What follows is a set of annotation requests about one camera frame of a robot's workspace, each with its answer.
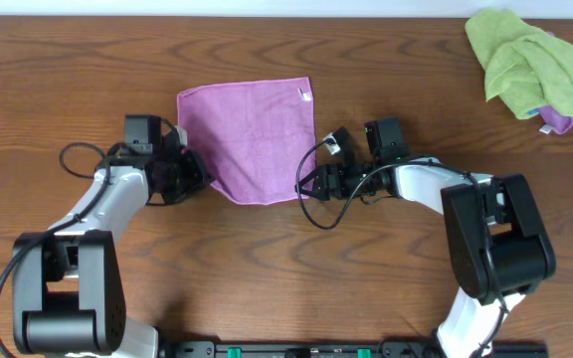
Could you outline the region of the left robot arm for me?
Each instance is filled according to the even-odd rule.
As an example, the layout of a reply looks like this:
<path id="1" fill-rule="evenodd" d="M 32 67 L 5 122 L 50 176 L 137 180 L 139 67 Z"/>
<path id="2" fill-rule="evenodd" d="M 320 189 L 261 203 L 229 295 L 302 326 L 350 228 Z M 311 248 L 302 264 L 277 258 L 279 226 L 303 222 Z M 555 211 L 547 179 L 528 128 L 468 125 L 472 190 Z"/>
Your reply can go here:
<path id="1" fill-rule="evenodd" d="M 172 206 L 213 180 L 186 131 L 129 114 L 124 139 L 101 150 L 89 190 L 47 231 L 24 233 L 3 275 L 12 280 L 13 336 L 22 354 L 157 357 L 158 330 L 128 318 L 116 246 L 159 195 Z"/>

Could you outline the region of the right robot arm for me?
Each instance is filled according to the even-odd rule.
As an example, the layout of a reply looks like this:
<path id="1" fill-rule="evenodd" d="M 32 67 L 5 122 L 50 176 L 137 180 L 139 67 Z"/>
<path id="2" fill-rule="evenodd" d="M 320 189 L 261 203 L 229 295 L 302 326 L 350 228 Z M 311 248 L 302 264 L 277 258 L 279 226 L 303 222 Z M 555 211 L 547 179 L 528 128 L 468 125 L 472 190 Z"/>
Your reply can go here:
<path id="1" fill-rule="evenodd" d="M 557 267 L 534 196 L 521 174 L 493 176 L 460 170 L 434 156 L 414 155 L 396 117 L 364 125 L 372 156 L 359 164 L 344 127 L 320 142 L 335 164 L 295 175 L 298 199 L 332 198 L 346 206 L 386 197 L 421 204 L 445 221 L 449 257 L 459 285 L 447 318 L 431 338 L 382 343 L 380 357 L 536 357 L 542 345 L 497 345 L 511 311 Z"/>

